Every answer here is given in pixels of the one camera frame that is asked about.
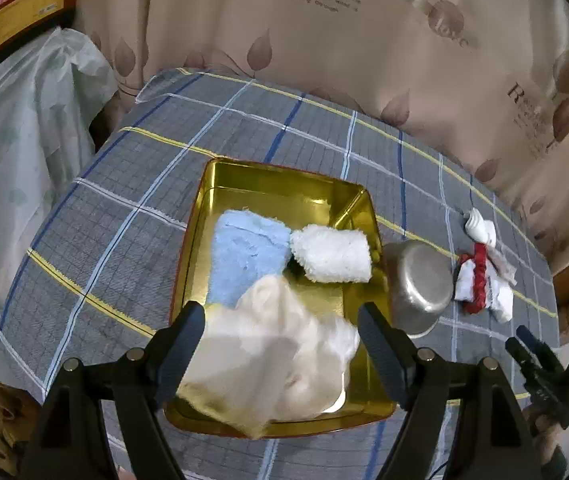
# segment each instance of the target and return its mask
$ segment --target black cable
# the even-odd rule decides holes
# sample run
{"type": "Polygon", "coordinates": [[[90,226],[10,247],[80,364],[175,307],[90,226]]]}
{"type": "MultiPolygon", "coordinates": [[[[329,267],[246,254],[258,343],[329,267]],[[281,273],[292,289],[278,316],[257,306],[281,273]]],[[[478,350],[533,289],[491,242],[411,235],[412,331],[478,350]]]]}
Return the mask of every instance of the black cable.
{"type": "Polygon", "coordinates": [[[440,472],[440,469],[442,469],[444,466],[446,466],[449,463],[449,461],[447,460],[446,462],[444,462],[443,464],[441,464],[439,466],[439,468],[437,468],[433,473],[431,473],[431,476],[429,476],[429,478],[427,480],[433,480],[433,477],[435,475],[437,475],[440,472]]]}

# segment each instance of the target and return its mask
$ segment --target metal bowl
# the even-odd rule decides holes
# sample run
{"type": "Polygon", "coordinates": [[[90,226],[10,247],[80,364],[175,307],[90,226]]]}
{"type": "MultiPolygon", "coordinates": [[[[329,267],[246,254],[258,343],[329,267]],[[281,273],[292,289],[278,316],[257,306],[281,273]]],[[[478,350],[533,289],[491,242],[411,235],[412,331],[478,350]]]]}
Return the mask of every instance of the metal bowl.
{"type": "Polygon", "coordinates": [[[411,338],[428,334],[453,297],[450,260],[417,240],[387,244],[382,251],[393,326],[411,338]]]}

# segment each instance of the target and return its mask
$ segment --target gray plaid tablecloth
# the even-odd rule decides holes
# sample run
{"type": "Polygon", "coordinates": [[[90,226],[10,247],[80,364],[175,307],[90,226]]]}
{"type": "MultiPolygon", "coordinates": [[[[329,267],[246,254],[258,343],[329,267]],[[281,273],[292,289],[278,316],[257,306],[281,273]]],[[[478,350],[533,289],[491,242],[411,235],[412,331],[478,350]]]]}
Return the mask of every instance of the gray plaid tablecloth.
{"type": "MultiPolygon", "coordinates": [[[[500,361],[520,402],[523,379],[504,341],[524,324],[559,346],[549,267],[522,219],[467,171],[377,120],[314,96],[219,73],[168,70],[138,96],[122,128],[75,179],[25,255],[5,305],[0,338],[24,388],[42,399],[61,362],[111,361],[167,325],[176,262],[204,165],[216,154],[272,162],[367,187],[383,242],[426,240],[443,254],[472,252],[463,213],[497,227],[517,268],[513,322],[466,316],[453,302],[417,341],[445,358],[500,361]]],[[[457,406],[450,403],[433,466],[446,460],[457,406]]],[[[115,407],[104,403],[116,462],[128,467],[115,407]]],[[[250,441],[161,424],[188,478],[375,478],[403,421],[336,433],[250,441]]]]}

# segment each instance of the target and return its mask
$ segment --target white towel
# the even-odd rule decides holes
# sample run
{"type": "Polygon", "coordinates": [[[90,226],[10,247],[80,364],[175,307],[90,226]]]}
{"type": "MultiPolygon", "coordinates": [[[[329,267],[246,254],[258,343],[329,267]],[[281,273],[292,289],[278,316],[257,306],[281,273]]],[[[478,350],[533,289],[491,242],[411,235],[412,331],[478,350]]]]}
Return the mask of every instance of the white towel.
{"type": "Polygon", "coordinates": [[[369,244],[362,231],[307,225],[291,233],[291,252],[312,282],[366,283],[371,279],[369,244]]]}
{"type": "Polygon", "coordinates": [[[178,395],[251,438],[271,420],[304,420],[340,408],[357,329],[317,318],[282,276],[255,282],[234,310],[206,309],[202,340],[178,395]]]}
{"type": "MultiPolygon", "coordinates": [[[[455,283],[456,301],[473,301],[473,278],[475,262],[467,260],[464,262],[458,273],[458,280],[455,283]]],[[[506,323],[513,317],[513,291],[506,280],[501,278],[491,262],[487,261],[487,304],[493,316],[500,323],[506,323]]]]}
{"type": "Polygon", "coordinates": [[[490,220],[482,218],[480,211],[475,207],[464,215],[467,223],[464,230],[474,242],[486,244],[489,247],[495,247],[497,236],[495,234],[495,224],[490,220]]]}

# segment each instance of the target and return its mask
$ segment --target metal tray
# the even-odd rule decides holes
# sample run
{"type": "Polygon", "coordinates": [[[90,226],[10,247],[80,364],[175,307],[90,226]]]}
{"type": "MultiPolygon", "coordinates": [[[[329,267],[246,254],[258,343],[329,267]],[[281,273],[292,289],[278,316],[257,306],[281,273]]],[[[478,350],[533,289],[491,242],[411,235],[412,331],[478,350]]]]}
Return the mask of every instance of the metal tray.
{"type": "MultiPolygon", "coordinates": [[[[315,173],[215,158],[204,168],[191,218],[184,234],[170,320],[189,300],[204,304],[211,268],[211,240],[218,217],[227,209],[249,209],[277,218],[292,229],[320,224],[338,229],[359,229],[369,242],[373,277],[369,283],[312,283],[303,272],[285,276],[311,312],[335,312],[357,324],[357,311],[374,301],[389,318],[387,276],[381,257],[378,225],[369,192],[351,184],[315,173]]],[[[350,380],[344,404],[333,413],[312,420],[274,422],[267,438],[304,436],[343,430],[388,417],[392,403],[361,344],[349,369],[350,380]]],[[[194,410],[186,400],[175,397],[165,407],[167,419],[180,430],[223,436],[244,436],[238,430],[194,410]]]]}

